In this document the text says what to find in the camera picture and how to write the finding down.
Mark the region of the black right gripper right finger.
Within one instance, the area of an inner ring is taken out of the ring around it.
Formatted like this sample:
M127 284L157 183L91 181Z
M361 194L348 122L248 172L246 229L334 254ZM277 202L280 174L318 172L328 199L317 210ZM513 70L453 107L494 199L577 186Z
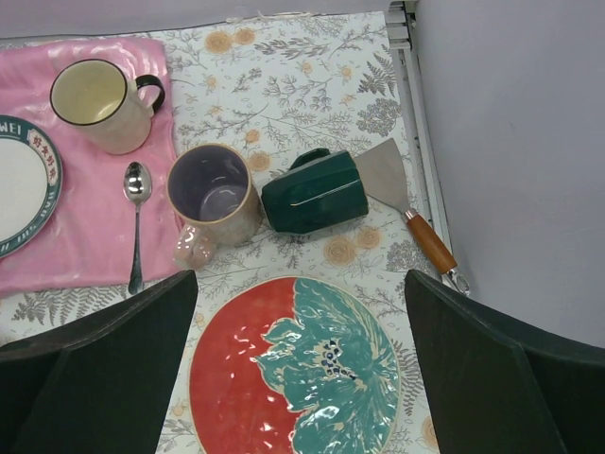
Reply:
M420 271L406 310L442 453L601 453L604 351L484 306Z

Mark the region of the red and teal floral plate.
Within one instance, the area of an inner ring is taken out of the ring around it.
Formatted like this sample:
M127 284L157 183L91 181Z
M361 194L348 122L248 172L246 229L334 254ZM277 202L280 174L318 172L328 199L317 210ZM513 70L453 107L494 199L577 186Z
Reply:
M380 453L400 393L382 325L351 293L308 277L233 297L200 335L189 372L206 453Z

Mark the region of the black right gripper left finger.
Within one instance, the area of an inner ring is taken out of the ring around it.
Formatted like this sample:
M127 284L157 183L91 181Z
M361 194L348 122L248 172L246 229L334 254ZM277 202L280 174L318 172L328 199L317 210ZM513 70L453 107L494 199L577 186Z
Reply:
M152 453L198 298L180 271L1 348L4 453Z

